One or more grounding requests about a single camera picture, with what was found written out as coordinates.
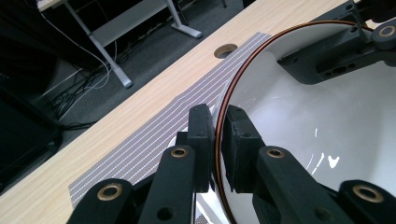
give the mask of table leg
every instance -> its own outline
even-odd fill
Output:
[[[113,69],[114,73],[116,76],[119,78],[120,82],[125,88],[130,88],[133,85],[133,82],[131,79],[129,79],[124,71],[119,67],[118,64],[116,64],[113,59],[108,55],[107,51],[105,48],[96,40],[92,32],[88,29],[88,27],[84,24],[84,22],[81,20],[81,18],[78,16],[76,11],[69,5],[69,3],[66,1],[64,2],[64,5],[67,7],[69,12],[72,14],[74,19],[78,22],[78,24],[81,26],[81,28],[85,31],[86,35],[90,38],[92,43],[99,49],[99,51],[102,53],[102,55],[105,57],[107,62],[110,64],[111,68]]]
[[[180,32],[185,33],[186,35],[190,35],[194,38],[201,38],[202,33],[200,31],[191,29],[190,27],[183,25],[180,21],[180,18],[177,15],[177,11],[175,9],[175,6],[172,3],[172,0],[164,0],[166,5],[168,5],[169,10],[171,11],[172,17],[175,21],[175,23],[172,24],[172,27],[179,30]]]

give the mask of light wood tabletop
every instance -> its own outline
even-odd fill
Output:
[[[68,186],[220,63],[218,47],[275,35],[344,2],[257,0],[2,195],[0,223],[65,223],[73,211]]]

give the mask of striped placemat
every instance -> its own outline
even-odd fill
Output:
[[[120,178],[135,184],[153,174],[170,141],[187,127],[190,108],[199,104],[215,105],[238,68],[269,37],[255,34],[76,179],[69,186],[73,206],[76,207],[85,193],[104,179]]]

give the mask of white desk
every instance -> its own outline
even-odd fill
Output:
[[[175,23],[172,24],[173,28],[195,38],[202,37],[201,32],[191,29],[190,27],[181,23],[172,0],[143,0],[93,32],[88,29],[88,27],[78,16],[76,11],[70,6],[67,0],[41,0],[37,2],[37,7],[40,11],[43,11],[49,7],[57,7],[61,4],[66,6],[73,18],[85,31],[87,37],[99,49],[125,88],[130,88],[133,85],[133,82],[116,64],[116,62],[113,61],[113,59],[105,50],[105,46],[115,41],[120,36],[125,35],[128,31],[135,28],[141,22],[147,20],[165,7],[168,7],[175,21]]]

